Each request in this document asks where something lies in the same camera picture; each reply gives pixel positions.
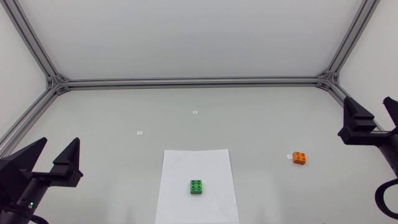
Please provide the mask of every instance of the white paper sheet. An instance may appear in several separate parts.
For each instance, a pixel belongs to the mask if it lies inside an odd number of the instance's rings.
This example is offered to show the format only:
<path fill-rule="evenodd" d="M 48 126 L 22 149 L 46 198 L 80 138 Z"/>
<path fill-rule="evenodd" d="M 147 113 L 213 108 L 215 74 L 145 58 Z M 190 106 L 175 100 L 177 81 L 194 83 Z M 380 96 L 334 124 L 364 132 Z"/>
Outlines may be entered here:
<path fill-rule="evenodd" d="M 202 194 L 190 180 L 202 180 Z M 164 152 L 155 224 L 192 223 L 239 223 L 227 149 Z"/>

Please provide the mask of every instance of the orange lego brick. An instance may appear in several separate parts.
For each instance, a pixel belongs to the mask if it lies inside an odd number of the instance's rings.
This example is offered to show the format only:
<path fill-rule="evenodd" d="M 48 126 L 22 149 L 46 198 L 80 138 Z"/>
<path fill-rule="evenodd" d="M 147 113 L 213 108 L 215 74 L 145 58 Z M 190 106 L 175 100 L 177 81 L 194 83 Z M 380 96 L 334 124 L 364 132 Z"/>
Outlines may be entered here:
<path fill-rule="evenodd" d="M 305 153 L 302 152 L 293 152 L 293 162 L 297 164 L 304 165 L 307 159 L 305 158 Z"/>

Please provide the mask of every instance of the aluminum frame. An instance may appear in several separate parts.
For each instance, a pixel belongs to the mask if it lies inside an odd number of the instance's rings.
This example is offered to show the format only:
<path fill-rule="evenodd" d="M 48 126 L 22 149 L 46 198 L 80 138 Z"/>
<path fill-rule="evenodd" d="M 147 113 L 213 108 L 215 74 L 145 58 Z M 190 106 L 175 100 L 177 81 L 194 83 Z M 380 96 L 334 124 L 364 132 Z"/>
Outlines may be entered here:
<path fill-rule="evenodd" d="M 339 72 L 368 24 L 380 0 L 363 0 L 328 68 L 308 77 L 210 77 L 69 80 L 59 74 L 37 38 L 18 0 L 0 0 L 33 58 L 42 69 L 47 90 L 0 139 L 0 158 L 9 155 L 58 95 L 75 90 L 135 88 L 223 88 L 315 86 L 327 91 L 341 106 L 349 94 L 339 85 Z"/>

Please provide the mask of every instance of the green lego brick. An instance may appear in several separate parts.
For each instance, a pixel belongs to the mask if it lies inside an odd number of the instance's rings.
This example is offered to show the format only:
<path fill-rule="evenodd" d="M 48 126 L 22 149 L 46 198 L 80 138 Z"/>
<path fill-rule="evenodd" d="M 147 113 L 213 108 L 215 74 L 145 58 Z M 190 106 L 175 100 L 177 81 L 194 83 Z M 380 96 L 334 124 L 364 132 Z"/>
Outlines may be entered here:
<path fill-rule="evenodd" d="M 191 180 L 191 194 L 201 194 L 202 190 L 201 180 Z"/>

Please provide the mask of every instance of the toy block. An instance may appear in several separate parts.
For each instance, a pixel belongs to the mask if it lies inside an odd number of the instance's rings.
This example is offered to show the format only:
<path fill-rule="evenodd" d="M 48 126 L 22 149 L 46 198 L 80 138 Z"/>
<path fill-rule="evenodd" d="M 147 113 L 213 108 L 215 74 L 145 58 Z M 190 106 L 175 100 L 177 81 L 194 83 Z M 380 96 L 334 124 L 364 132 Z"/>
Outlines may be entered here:
<path fill-rule="evenodd" d="M 202 189 L 201 180 L 191 180 L 191 194 L 201 194 Z"/>
<path fill-rule="evenodd" d="M 304 165 L 305 162 L 307 161 L 307 158 L 305 158 L 305 153 L 293 152 L 292 156 L 293 156 L 294 163 Z"/>

